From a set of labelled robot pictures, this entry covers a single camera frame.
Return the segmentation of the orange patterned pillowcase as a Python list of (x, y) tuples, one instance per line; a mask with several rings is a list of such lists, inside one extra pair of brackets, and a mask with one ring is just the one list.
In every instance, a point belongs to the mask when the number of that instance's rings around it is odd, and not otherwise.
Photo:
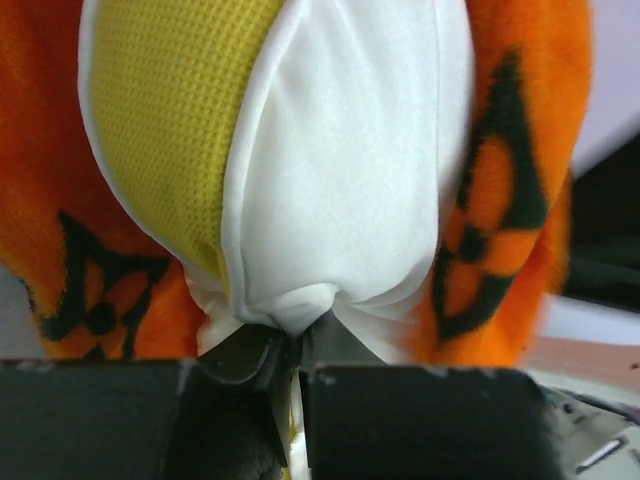
[[(1, 5), (1, 262), (55, 359), (193, 357), (205, 316), (182, 264), (102, 175), (79, 103), (87, 1)], [(462, 1), (470, 132), (408, 362), (510, 366), (567, 261), (570, 159), (591, 76), (585, 1)]]

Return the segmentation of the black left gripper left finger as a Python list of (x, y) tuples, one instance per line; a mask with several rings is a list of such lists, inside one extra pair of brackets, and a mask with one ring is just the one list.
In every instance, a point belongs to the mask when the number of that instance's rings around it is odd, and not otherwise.
[(289, 347), (248, 325), (199, 359), (5, 361), (5, 479), (276, 479)]

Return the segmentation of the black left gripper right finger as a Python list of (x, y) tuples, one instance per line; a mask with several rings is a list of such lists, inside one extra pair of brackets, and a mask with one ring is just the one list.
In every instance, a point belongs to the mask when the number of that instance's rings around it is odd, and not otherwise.
[(542, 389), (504, 368), (387, 365), (332, 313), (302, 336), (314, 479), (565, 479)]

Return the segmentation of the white pillow yellow side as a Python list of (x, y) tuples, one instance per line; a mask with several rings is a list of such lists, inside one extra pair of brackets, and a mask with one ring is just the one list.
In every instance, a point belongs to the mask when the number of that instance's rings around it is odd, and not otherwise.
[(315, 351), (404, 342), (470, 132), (462, 1), (87, 1), (78, 94), (98, 167), (183, 266), (197, 350), (261, 324)]

